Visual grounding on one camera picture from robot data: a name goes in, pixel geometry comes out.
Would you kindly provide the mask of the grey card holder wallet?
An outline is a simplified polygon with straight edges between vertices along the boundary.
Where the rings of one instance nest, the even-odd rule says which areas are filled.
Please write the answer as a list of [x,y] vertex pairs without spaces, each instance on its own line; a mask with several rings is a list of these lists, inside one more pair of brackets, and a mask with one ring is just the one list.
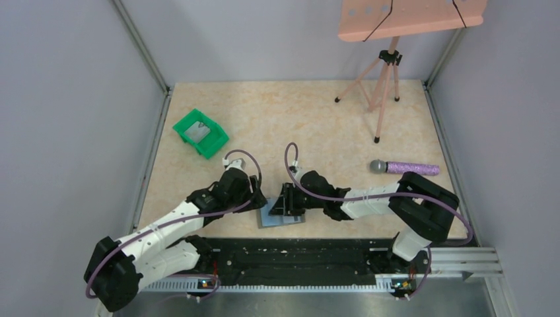
[[302,216],[283,216],[272,215],[273,204],[277,198],[267,198],[267,203],[257,211],[257,224],[259,229],[267,229],[273,227],[283,227],[287,225],[295,225],[305,223],[305,217]]

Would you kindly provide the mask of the card with black stripe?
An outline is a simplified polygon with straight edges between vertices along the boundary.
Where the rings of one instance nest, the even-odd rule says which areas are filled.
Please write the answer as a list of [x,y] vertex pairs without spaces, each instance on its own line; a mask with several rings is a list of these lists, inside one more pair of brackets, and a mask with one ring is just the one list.
[[187,142],[200,143],[211,132],[211,129],[203,122],[196,121],[184,131]]

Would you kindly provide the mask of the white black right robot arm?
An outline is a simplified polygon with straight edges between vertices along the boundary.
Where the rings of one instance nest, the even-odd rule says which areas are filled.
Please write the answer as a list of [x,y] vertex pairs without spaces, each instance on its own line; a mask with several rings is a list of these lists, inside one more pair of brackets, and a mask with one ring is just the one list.
[[431,243],[446,241],[460,202],[456,194],[414,172],[367,190],[335,187],[315,170],[297,172],[296,179],[283,184],[269,215],[298,217],[310,209],[321,209],[335,221],[396,215],[405,228],[390,251],[407,262]]

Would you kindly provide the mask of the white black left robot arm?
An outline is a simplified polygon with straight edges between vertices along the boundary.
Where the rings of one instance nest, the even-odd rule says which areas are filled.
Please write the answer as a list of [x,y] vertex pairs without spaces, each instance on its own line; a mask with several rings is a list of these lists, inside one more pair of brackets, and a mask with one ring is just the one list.
[[165,216],[120,238],[102,238],[84,273],[85,295],[115,312],[146,286],[195,268],[211,248],[194,232],[229,213],[263,207],[261,184],[261,172],[249,176],[229,165],[218,181],[192,192]]

